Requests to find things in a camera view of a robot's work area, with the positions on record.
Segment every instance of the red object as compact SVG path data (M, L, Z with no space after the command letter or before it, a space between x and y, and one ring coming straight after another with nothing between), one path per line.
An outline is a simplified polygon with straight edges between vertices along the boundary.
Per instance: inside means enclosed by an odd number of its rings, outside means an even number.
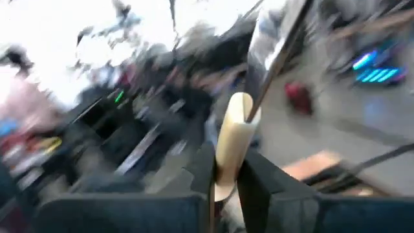
M285 95L293 110L305 114L313 114L312 97L309 88L301 82L285 84Z
M26 133L12 133L0 141L0 148L3 153L6 153L10 148L15 146L16 144L26 144L27 140L30 138L29 134Z

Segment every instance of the wooden board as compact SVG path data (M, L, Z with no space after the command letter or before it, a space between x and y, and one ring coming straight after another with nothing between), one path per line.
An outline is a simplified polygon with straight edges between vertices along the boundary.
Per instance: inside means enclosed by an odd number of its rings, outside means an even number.
M301 159L297 162L289 164L282 168L283 171L288 173L293 178L302 181L308 177L316 175L317 173L337 165L341 162L342 166L352 167L351 164L343 162L341 157L331 151L321 151L315 155L312 155L306 159ZM390 196L397 195L391 189L380 184L374 177L368 177L363 172L358 174L358 178L363 181L362 184L358 184L348 190L341 192L341 195L373 195L373 196ZM333 183L334 180L326 180L323 183L317 183L313 185L315 188L323 185Z
M373 21L353 23L352 25L344 28L336 29L329 36L329 40L334 41L337 39L343 39L356 33L376 32L378 30L385 30L391 27L401 27L412 20L414 20L414 9L404 10L390 16L380 17Z

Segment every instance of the floor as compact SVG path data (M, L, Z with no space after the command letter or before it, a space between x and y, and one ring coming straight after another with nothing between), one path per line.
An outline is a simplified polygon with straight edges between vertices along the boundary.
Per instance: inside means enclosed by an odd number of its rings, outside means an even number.
M412 48L408 45L403 55L408 67L413 63ZM352 78L333 82L319 58L316 48L310 49L297 68L272 82L263 103L261 152L265 157L284 166L329 150L356 164L414 141L412 73L394 88L350 88ZM315 116L287 111L282 89L286 80L292 79L311 83L319 93ZM414 195L412 164L414 156L403 155L365 172L395 192Z

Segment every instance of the blue light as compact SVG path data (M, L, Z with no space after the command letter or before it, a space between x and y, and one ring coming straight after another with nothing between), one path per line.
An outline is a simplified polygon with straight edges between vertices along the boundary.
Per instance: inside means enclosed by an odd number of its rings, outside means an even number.
M389 72L389 69L384 69L381 71L378 75L376 75L374 78L372 78L369 82L375 82L377 79L381 78L383 75L385 75L387 72Z
M375 50L373 52L370 52L368 54L365 54L360 58L357 62L355 62L352 66L354 70L360 69L362 67L365 67L369 62L373 61L376 58L376 55L378 52Z
M388 74L386 74L384 77L380 78L377 82L383 82L387 80L388 78L394 76L394 74L397 72L398 72L398 69L393 69Z
M370 72L372 72L372 70L368 69L364 71L362 74L359 74L358 77L356 78L356 81L360 81L362 78L365 78Z
M372 79L374 76L376 76L381 70L374 70L370 75L368 75L366 78L364 78L361 82L367 82L368 80Z

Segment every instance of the green light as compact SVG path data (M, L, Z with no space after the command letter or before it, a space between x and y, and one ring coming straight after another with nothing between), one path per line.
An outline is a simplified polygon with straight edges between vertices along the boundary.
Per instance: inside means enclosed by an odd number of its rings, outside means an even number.
M115 99L115 103L118 103L118 101L121 99L121 97L124 95L124 91L121 91L121 93L118 94L118 96Z

